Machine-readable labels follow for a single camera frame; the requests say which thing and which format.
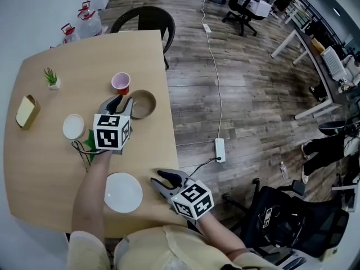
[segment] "beige bowl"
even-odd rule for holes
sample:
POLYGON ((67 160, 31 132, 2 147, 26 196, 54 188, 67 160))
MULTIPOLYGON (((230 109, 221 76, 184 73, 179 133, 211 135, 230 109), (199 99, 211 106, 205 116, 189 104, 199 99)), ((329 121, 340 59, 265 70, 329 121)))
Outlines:
POLYGON ((154 112, 156 99, 153 94, 146 90, 136 90, 130 94, 134 99, 132 118, 143 119, 154 112))

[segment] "white plate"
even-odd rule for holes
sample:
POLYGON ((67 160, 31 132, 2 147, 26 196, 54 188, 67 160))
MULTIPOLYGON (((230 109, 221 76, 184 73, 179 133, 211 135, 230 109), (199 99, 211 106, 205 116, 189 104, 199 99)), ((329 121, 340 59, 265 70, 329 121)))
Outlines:
POLYGON ((69 115, 62 125, 62 131, 67 139, 78 139, 85 131, 83 118, 79 114, 69 115))
POLYGON ((136 210, 142 201, 140 183, 127 173, 114 173, 106 180, 105 203, 113 211, 129 213, 136 210))

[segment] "white cable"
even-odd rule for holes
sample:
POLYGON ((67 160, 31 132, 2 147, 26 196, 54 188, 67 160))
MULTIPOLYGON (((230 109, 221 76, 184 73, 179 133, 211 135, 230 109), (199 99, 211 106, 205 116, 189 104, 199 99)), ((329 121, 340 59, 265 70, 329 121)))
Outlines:
MULTIPOLYGON (((204 16, 203 16, 202 19, 201 19, 201 26, 203 26, 203 20, 204 20, 204 18, 205 18, 204 8, 205 8, 205 0, 202 0, 202 9, 201 9, 201 12, 204 14, 204 16)), ((221 127, 221 120, 222 120, 222 117, 223 117, 223 102, 222 102, 222 99, 221 99, 221 92, 220 92, 220 79, 219 79, 218 69, 217 69, 217 67, 216 67, 215 58, 214 58, 214 55, 213 55, 212 50, 211 50, 211 48, 210 48, 210 41, 209 41, 208 32, 205 31, 205 34, 206 34, 206 38, 208 39, 209 51, 210 51, 210 54, 211 54, 211 56, 212 56, 212 58, 213 58, 213 61, 214 61, 214 66, 215 66, 215 71, 216 71, 216 77, 218 78, 218 89, 219 89, 219 98, 220 98, 220 121, 219 121, 218 138, 220 138, 220 127, 221 127)))

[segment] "wooden floor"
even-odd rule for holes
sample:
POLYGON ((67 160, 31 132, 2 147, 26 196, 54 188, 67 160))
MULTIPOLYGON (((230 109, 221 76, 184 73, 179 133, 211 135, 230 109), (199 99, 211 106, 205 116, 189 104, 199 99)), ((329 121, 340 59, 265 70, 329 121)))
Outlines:
MULTIPOLYGON (((102 22, 111 27, 121 14, 143 5, 159 6, 175 20, 175 38, 166 53, 170 65, 166 74, 179 165, 192 173, 214 157, 220 117, 217 77, 200 23, 202 0, 109 0, 108 9, 101 13, 102 22)), ((251 22, 257 37, 249 29, 240 37, 238 25, 221 21, 229 11, 227 5, 206 2, 204 11, 220 77, 220 137, 226 139, 226 162, 211 162, 193 177, 211 188, 217 203, 214 213, 222 220, 239 213, 224 205, 223 193, 250 205, 254 178, 273 187, 290 184, 291 180, 281 176, 281 161, 291 179, 300 179, 304 163, 300 145, 321 137, 317 125, 339 117, 341 111, 319 119, 294 120, 294 115, 316 105, 308 87, 318 84, 319 76, 308 57, 297 66, 292 64, 302 53, 296 39, 278 57, 270 57, 292 26, 270 16, 251 22)), ((340 162, 314 172, 305 199, 328 200, 339 168, 340 162)))

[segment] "black chair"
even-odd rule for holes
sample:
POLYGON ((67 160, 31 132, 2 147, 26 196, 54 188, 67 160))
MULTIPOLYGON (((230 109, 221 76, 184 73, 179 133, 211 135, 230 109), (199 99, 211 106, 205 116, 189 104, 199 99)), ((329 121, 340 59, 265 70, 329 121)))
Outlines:
POLYGON ((253 36, 256 36, 258 32, 249 24, 249 21, 251 21, 252 19, 263 20, 265 17, 256 16, 251 11, 246 9, 246 6, 250 3, 251 0, 246 0, 243 5, 238 4, 237 1, 238 0, 229 0, 229 7, 231 10, 239 12, 240 15, 229 11, 222 21, 239 22, 241 27, 240 36, 244 35, 244 26, 250 28, 254 32, 253 36))
MULTIPOLYGON (((154 6, 143 6, 129 10, 122 14, 112 25, 110 33, 117 33, 121 27, 130 19, 139 16, 138 30, 156 30, 161 32, 161 39, 164 38, 166 29, 169 32, 169 38, 164 48, 164 54, 169 49, 175 36, 175 22, 173 17, 164 9, 154 6)), ((169 69, 169 64, 164 55, 166 69, 169 69)))
MULTIPOLYGON (((241 227, 239 237, 247 248, 258 251, 259 247, 271 245, 263 235, 263 227, 259 226, 259 217, 264 214, 266 209, 275 209, 275 207, 288 210, 293 217, 304 218, 301 230, 298 232, 294 243, 283 246, 298 249, 318 258, 325 250, 336 247, 340 243, 349 219, 349 213, 341 209, 341 200, 305 202, 283 192, 294 191, 303 195, 305 185, 300 181, 293 181, 291 186, 279 187, 278 189, 264 186, 260 191, 259 179, 255 179, 253 183, 256 184, 256 188, 249 209, 232 200, 229 194, 223 195, 223 199, 246 214, 241 221, 231 228, 231 231, 241 227)), ((285 231, 285 233, 289 230, 288 226, 287 222, 275 225, 278 230, 285 231)))

